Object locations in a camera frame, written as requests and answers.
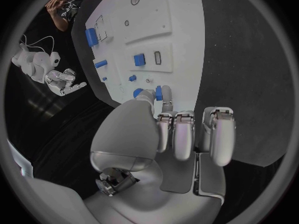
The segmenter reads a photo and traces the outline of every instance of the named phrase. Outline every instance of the blue button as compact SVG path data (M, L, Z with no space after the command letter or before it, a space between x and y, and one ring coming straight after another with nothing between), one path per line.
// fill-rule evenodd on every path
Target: blue button
M135 66L144 66L146 64L146 59L144 54L139 54L134 56Z
M94 28L85 30L85 35L88 41L89 47L99 44L98 37Z
M162 101L162 88L161 86L157 86L156 88L156 100L157 101Z
M129 77L129 81L135 81L137 79L136 75L132 75Z
M134 90L134 92L133 92L134 98L136 98L140 94L141 91L143 91L143 89L141 89L141 88Z
M104 60L104 61L100 61L100 62L96 63L95 67L100 68L102 66L106 66L107 64L108 64L108 62L106 60Z

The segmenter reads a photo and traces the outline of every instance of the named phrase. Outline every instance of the small black circle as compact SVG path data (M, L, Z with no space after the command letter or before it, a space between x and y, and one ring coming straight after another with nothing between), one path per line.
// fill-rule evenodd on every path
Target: small black circle
M137 5L139 3L140 0L131 0L131 4L132 5Z

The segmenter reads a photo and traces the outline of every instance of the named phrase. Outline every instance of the black background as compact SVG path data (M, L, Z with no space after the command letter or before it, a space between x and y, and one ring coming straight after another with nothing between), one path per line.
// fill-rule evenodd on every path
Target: black background
M20 0L2 0L1 9L1 22L2 25L5 23L6 18L9 16L18 16L14 12L14 9L19 5ZM281 15L284 16L284 23L292 27L295 32L292 33L292 38L296 39L298 33L296 29L298 26L298 0L269 0L276 4L276 10L279 9ZM294 222L297 219L297 200L298 200L298 176L293 182L291 188L288 190L287 194L283 197L282 201L278 206L270 213L270 215L262 223L275 223L276 221L284 221L285 223ZM13 191L7 185L4 177L1 180L1 194L2 194L2 217L3 220L7 219L10 223L16 221L29 221L33 223L34 220L31 218L30 214L20 205L18 200L15 198Z

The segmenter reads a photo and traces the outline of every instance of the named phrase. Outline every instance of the person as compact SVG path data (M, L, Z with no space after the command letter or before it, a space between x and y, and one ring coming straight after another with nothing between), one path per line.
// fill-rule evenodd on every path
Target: person
M75 21L78 9L83 0L50 0L45 7L55 26L60 31L66 31Z

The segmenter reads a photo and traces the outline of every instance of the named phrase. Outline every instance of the humanoid robot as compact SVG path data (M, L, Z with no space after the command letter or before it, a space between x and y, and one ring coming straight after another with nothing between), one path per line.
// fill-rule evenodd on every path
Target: humanoid robot
M173 111L169 86L162 87L162 99L155 119L155 91L141 91L113 110L94 136L90 160L100 193L86 204L103 221L112 207L132 223L209 224L224 202L233 111L206 108L195 144L194 112Z
M67 95L86 86L85 82L73 85L76 79L76 73L73 70L66 69L63 73L55 70L60 61L57 52L52 52L51 55L46 52L30 52L27 46L21 43L11 61L34 81L46 83L49 89L59 96Z

